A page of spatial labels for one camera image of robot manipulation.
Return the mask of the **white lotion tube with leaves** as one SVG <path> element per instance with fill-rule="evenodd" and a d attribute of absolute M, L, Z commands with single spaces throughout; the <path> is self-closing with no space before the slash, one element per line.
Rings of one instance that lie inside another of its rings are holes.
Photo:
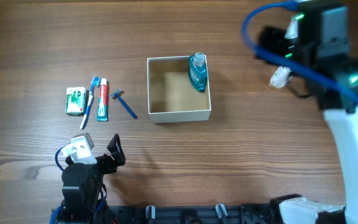
<path fill-rule="evenodd" d="M 292 78 L 291 69 L 279 66 L 269 81 L 269 86 L 274 89 L 282 89 Z"/>

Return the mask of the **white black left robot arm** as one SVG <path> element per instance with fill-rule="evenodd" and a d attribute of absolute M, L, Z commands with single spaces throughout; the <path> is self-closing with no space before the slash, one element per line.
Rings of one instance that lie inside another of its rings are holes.
<path fill-rule="evenodd" d="M 108 154 L 92 155 L 94 143 L 88 133 L 70 139 L 58 150 L 65 157 L 62 170 L 63 200 L 52 212 L 49 223 L 119 223 L 117 215 L 106 201 L 107 190 L 103 183 L 106 174 L 117 171 L 126 163 L 121 141 L 115 134 L 107 146 Z"/>

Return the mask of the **blue Listerine mouthwash bottle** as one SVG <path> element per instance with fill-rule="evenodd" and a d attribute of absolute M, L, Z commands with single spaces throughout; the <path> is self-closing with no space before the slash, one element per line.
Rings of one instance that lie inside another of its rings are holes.
<path fill-rule="evenodd" d="M 198 92 L 204 92 L 208 73 L 206 68 L 206 58 L 201 52 L 197 52 L 189 57 L 189 79 L 193 88 Z"/>

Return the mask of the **green Dettol soap bar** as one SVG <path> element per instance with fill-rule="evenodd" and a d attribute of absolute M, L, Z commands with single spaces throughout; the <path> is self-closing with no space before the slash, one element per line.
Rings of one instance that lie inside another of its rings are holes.
<path fill-rule="evenodd" d="M 86 88 L 69 87 L 66 91 L 67 103 L 65 113 L 71 116 L 82 116 L 86 108 Z"/>

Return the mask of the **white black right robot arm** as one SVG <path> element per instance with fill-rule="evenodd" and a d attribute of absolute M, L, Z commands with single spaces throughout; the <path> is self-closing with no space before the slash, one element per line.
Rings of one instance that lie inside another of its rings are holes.
<path fill-rule="evenodd" d="M 358 223 L 358 58 L 348 56 L 342 32 L 302 45 L 286 31 L 265 27 L 256 54 L 306 79 L 334 137 L 346 191 L 344 206 L 301 196 L 278 204 L 283 223 Z"/>

